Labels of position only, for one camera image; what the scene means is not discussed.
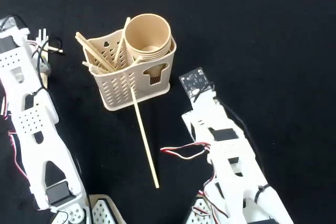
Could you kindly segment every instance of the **chopstick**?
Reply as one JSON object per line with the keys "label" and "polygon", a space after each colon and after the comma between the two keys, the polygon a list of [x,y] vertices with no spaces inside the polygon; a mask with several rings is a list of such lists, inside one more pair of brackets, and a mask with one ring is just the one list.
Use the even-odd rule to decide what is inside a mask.
{"label": "chopstick", "polygon": [[87,63],[86,61],[82,61],[82,64],[84,66],[87,66],[89,68],[89,70],[93,70],[96,74],[104,74],[104,73],[109,73],[109,71],[103,69],[103,68],[100,68],[98,66],[95,66],[91,63]]}
{"label": "chopstick", "polygon": [[121,33],[121,36],[120,36],[120,40],[119,40],[119,44],[118,44],[118,48],[117,48],[117,52],[115,53],[115,57],[114,57],[114,60],[113,60],[113,64],[116,66],[117,63],[118,63],[118,59],[119,59],[119,53],[120,53],[120,50],[121,50],[121,45],[125,39],[125,30],[126,30],[126,26],[127,24],[131,21],[131,18],[130,17],[127,17],[126,19],[126,22],[125,22],[125,25],[124,25],[124,29],[122,30],[122,33]]}
{"label": "chopstick", "polygon": [[159,188],[160,187],[159,186],[159,181],[157,179],[156,171],[155,171],[155,168],[154,168],[151,151],[149,150],[149,146],[148,146],[148,141],[147,141],[145,129],[143,128],[143,123],[142,123],[142,120],[141,120],[141,115],[140,115],[140,111],[139,111],[139,107],[138,107],[138,102],[137,102],[137,99],[136,99],[135,94],[134,94],[134,90],[133,90],[133,88],[132,88],[131,85],[130,85],[130,89],[131,89],[133,104],[134,104],[134,108],[135,108],[135,113],[137,114],[136,118],[138,119],[138,123],[139,123],[139,127],[140,127],[140,132],[141,132],[143,144],[145,146],[145,150],[146,150],[149,166],[151,168],[154,184],[155,184],[156,188]]}
{"label": "chopstick", "polygon": [[93,45],[85,39],[85,37],[80,34],[79,32],[76,32],[75,38],[77,41],[90,53],[93,57],[95,57],[109,72],[116,71],[116,68],[111,65],[107,60],[102,57],[99,52],[96,50],[96,48],[93,47]]}

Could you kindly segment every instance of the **black circuit board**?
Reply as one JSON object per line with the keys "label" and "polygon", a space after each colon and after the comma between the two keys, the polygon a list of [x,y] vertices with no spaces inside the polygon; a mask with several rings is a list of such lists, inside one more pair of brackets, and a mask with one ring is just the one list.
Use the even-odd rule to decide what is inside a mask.
{"label": "black circuit board", "polygon": [[201,88],[203,88],[204,91],[211,89],[211,86],[204,88],[209,84],[209,81],[202,68],[194,69],[193,71],[180,76],[179,79],[189,99],[197,95]]}

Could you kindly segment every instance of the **perforated plastic basket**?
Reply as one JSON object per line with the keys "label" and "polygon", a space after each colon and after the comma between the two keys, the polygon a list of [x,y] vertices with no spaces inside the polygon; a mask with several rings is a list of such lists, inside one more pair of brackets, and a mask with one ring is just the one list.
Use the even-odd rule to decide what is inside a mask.
{"label": "perforated plastic basket", "polygon": [[[122,30],[118,30],[104,37],[88,39],[88,41],[98,49],[106,60],[112,63],[121,33]],[[84,48],[83,51],[88,62],[101,67],[101,64],[95,60],[90,52]],[[123,42],[116,72],[107,74],[95,74],[91,72],[99,87],[100,95],[106,109],[115,111],[133,105],[128,81],[134,89],[138,102],[167,93],[170,88],[169,78],[175,51],[176,43],[172,38],[172,44],[167,55],[158,60],[142,62],[130,66],[134,60],[127,52],[125,42]],[[161,64],[163,66],[161,76],[151,77],[146,72],[148,69]]]}

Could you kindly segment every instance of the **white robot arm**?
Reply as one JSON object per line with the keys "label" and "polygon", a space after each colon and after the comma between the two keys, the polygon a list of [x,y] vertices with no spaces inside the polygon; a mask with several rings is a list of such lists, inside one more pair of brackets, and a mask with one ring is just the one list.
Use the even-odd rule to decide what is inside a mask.
{"label": "white robot arm", "polygon": [[[182,115],[195,142],[190,145],[203,145],[214,168],[213,177],[199,191],[186,223],[196,224],[207,217],[211,223],[221,224],[292,224],[278,194],[259,168],[243,130],[228,118],[203,70],[191,71],[180,81],[193,107]],[[161,150],[175,155],[174,149]],[[200,200],[206,207],[199,207]]]}
{"label": "white robot arm", "polygon": [[[89,224],[85,189],[69,150],[57,134],[58,115],[39,79],[31,48],[24,38],[29,31],[27,28],[19,29],[13,17],[0,20],[0,25],[0,80],[20,141],[30,191],[40,210],[66,213],[64,223]],[[28,105],[28,96],[36,102]],[[49,187],[45,183],[48,161],[52,161],[66,178]]]}

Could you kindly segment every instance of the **black cloth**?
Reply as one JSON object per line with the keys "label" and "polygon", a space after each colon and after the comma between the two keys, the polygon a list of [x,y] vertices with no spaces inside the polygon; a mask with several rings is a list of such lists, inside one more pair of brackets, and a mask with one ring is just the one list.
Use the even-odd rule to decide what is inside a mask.
{"label": "black cloth", "polygon": [[[191,142],[181,115],[191,109],[178,76],[203,67],[218,97],[249,127],[269,184],[295,223],[334,223],[336,195],[335,0],[0,0],[35,35],[46,27],[64,42],[51,55],[49,90],[59,135],[77,157],[90,194],[111,196],[127,223],[181,223],[211,177],[206,156],[184,161],[160,147]],[[177,43],[171,90],[140,103],[160,186],[154,188],[134,108],[106,110],[75,40],[157,13]],[[0,121],[2,223],[48,223],[34,210]]]}

